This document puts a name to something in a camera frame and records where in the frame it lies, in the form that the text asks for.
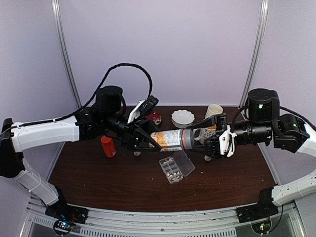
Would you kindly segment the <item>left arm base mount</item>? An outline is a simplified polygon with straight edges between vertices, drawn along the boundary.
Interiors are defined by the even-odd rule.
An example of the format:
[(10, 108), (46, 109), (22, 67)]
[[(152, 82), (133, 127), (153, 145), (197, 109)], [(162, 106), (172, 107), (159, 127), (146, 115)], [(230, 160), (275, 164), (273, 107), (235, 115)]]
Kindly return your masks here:
[(88, 217), (88, 209), (72, 205), (66, 207), (52, 207), (44, 205), (45, 214), (55, 218), (54, 232), (59, 236), (68, 235), (78, 224), (85, 224)]

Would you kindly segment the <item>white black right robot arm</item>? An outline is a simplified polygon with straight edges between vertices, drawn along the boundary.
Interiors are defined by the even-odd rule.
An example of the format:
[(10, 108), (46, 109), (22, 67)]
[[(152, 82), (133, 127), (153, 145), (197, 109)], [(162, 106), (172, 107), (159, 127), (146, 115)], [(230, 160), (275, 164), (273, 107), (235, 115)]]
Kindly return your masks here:
[(280, 105), (275, 90), (249, 91), (246, 104), (227, 122), (225, 114), (213, 115), (188, 128), (212, 127), (215, 136), (207, 138), (195, 152), (209, 157), (231, 157), (237, 145), (271, 142), (274, 148), (316, 156), (316, 127), (304, 116)]

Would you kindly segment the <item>orange pill bottle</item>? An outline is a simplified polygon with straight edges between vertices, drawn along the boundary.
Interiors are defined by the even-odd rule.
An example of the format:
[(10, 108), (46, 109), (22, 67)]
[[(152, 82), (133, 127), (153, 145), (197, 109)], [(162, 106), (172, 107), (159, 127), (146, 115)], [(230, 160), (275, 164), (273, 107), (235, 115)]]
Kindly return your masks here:
[(100, 141), (105, 155), (109, 158), (113, 158), (116, 155), (116, 150), (112, 138), (102, 136)]

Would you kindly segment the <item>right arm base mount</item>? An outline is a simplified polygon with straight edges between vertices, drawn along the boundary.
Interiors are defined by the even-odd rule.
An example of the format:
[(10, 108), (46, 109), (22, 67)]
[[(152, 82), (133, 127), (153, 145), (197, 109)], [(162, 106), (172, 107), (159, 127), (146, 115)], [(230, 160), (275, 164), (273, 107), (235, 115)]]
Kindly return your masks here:
[(274, 204), (253, 204), (236, 209), (239, 223), (249, 222), (254, 233), (267, 235), (274, 228), (271, 217), (279, 213)]

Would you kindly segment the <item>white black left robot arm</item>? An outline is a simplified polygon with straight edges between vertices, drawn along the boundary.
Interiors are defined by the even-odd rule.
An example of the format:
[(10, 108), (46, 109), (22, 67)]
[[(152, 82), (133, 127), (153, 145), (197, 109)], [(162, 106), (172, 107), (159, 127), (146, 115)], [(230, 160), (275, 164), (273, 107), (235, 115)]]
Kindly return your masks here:
[(60, 142), (88, 141), (111, 131), (128, 150), (158, 152), (160, 145), (151, 138), (158, 127), (147, 118), (157, 103), (158, 99), (149, 94), (126, 116), (122, 88), (99, 84), (81, 108), (66, 116), (25, 123), (7, 118), (0, 133), (0, 174), (38, 196), (60, 219), (67, 219), (71, 208), (62, 191), (41, 178), (23, 151)]

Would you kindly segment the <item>clear plastic pill organizer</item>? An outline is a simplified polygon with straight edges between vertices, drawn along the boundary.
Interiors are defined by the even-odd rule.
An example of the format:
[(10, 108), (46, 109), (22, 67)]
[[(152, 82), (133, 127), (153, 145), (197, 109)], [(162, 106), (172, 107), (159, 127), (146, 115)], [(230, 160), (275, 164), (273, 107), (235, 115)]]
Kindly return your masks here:
[(195, 165), (184, 151), (176, 151), (172, 156), (161, 159), (159, 164), (170, 184), (180, 182), (195, 170)]

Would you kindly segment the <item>grey lid supplement bottle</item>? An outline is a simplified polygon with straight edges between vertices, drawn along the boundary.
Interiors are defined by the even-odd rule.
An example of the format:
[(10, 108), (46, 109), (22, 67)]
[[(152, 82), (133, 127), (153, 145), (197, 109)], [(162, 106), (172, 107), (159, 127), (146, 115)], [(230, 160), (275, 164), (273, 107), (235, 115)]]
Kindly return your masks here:
[(150, 137), (161, 147), (161, 152), (192, 150), (195, 140), (190, 129), (176, 129), (154, 132)]

